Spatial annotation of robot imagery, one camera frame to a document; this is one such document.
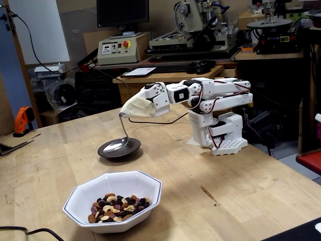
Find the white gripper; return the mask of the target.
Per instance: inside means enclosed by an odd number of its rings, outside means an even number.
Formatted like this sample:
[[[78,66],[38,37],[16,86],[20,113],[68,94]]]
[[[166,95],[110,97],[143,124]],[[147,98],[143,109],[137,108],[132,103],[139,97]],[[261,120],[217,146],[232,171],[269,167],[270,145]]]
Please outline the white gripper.
[[[169,95],[163,82],[147,84],[121,108],[125,117],[158,117],[170,112]]]

